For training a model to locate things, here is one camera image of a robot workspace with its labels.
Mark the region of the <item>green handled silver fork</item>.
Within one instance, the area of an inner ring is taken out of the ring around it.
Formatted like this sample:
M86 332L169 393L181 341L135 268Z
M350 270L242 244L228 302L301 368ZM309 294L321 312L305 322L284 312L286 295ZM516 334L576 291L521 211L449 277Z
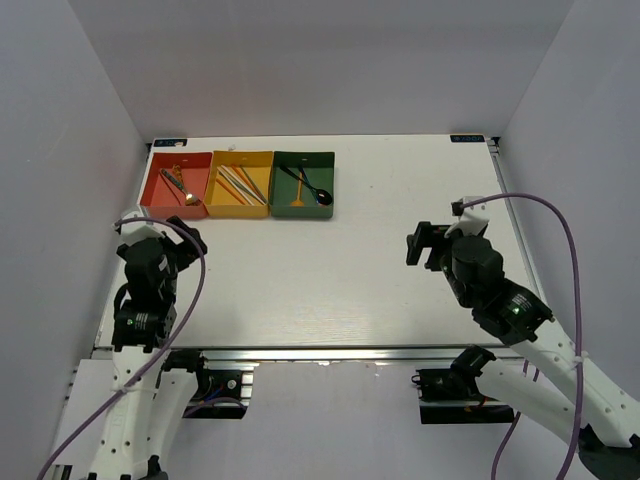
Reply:
M186 189L183 183L166 169L160 170L161 175L175 186L185 197L186 206L196 206L200 203L200 199Z

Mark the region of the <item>gold fork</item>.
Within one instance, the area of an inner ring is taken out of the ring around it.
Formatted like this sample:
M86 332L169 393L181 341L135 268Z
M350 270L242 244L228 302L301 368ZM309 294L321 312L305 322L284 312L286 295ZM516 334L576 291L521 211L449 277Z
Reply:
M200 203L200 199L186 188L185 180L182 173L182 168L180 165L174 164L172 166L172 176L176 180L177 188L185 196L185 205L186 206L198 205Z

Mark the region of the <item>black spoon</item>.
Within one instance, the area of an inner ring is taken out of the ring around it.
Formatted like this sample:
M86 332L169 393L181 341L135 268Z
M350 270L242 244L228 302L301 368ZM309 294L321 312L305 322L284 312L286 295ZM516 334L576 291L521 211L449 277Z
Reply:
M293 173L293 171L289 167L286 167L284 165L280 165L279 169L281 171L283 171L284 173L286 173L287 175L291 176L291 177L296 177L298 179L298 181L302 185L306 186L307 189L313 195L313 197L316 200L317 204L322 205L322 206L329 206L329 205L333 204L332 195L327 190L319 189L319 188L314 187L310 183L306 172L304 171L304 169L301 166L298 167L298 174L297 175L295 175Z

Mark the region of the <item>orange chopstick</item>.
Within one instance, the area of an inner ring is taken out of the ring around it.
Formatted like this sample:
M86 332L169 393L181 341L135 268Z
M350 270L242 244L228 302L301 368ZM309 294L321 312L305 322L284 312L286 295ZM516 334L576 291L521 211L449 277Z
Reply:
M249 199L250 194L248 193L248 189L239 180L231 176L221 167L219 167L218 170L220 171L221 175L238 190L238 192L246 199L248 203L252 203L252 201Z
M216 183L226 190L240 205L245 205L244 198L239 194L238 190L221 175L216 177Z

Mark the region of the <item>thin white chopstick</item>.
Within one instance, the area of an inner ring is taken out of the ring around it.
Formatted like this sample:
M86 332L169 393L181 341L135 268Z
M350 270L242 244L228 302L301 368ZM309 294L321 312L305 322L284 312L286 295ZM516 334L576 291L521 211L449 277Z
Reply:
M226 174L224 173L222 170L219 171L220 176L227 182L228 187L227 187L227 191L241 204L241 205L248 205L249 204L249 200L247 199L245 193L240 190L236 184L234 183L234 181Z

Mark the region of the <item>orange spoon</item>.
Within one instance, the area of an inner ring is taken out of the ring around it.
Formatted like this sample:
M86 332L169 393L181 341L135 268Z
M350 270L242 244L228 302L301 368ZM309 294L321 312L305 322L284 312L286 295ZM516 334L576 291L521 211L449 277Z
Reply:
M298 175L297 175L297 190L296 190L296 197L295 199L290 203L291 207L303 207L304 206L304 202L301 198L302 195L302 180L303 180L303 175L301 171L298 171Z

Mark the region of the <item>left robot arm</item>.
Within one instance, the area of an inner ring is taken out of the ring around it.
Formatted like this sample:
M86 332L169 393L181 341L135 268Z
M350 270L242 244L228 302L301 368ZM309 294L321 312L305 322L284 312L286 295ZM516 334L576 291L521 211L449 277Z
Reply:
M190 399L205 396L211 374L198 353L171 352L185 322L177 317L177 280L207 247L177 216L154 221L131 212L116 224L126 281L114 298L112 391L87 476L165 479L165 463Z

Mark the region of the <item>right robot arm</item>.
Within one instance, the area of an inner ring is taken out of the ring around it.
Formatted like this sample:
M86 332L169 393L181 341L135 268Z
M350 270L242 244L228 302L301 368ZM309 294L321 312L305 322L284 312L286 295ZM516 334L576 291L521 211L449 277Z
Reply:
M407 237L406 262L430 251L426 269L446 278L458 304L504 346L528 360L553 384L548 390L515 374L492 352L466 348L441 379L422 376L424 400L501 401L577 445L582 465L598 479L639 476L639 403L585 355L576 355L551 309L533 292L509 280L503 257L485 230L461 223L421 222Z

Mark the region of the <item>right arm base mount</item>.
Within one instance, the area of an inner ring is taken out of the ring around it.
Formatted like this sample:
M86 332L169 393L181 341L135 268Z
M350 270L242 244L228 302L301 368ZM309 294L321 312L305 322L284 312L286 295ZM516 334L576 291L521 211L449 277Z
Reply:
M479 346L466 348L447 368L418 369L417 388L422 425L507 424L514 410L480 392L476 379L496 356Z

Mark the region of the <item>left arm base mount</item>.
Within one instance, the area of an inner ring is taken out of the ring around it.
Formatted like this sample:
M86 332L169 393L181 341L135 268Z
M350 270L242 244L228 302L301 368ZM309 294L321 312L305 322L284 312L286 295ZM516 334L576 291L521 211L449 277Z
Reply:
M242 393L244 371L236 367L214 366L199 350L172 351L161 367L162 373L184 371L195 377L196 389L188 400L186 419L241 420L249 397Z

